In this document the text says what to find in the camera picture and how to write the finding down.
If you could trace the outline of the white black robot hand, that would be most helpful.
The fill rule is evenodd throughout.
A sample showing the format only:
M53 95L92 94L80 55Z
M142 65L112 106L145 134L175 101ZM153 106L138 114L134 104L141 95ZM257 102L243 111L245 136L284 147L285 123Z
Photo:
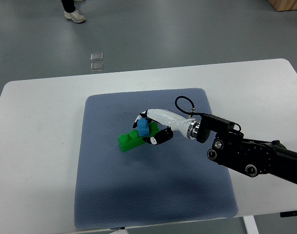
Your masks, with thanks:
M191 140L196 138L192 135L193 128L197 123L199 123L199 121L195 118L185 118L164 109L148 109L137 116L133 124L133 128L137 127L138 121L142 118L155 121L166 126L165 129L160 130L152 137L143 137L143 141L148 144L162 144L173 138L173 132L180 132L185 138Z

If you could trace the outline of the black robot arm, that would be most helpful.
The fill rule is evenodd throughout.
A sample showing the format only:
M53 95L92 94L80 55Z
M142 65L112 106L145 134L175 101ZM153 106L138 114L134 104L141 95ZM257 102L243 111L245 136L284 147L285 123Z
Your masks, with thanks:
M297 184L297 152L286 149L279 140L245 139L229 120L205 113L199 116L200 123L189 133L199 143L205 143L210 132L216 133L207 151L210 160L249 177L272 174Z

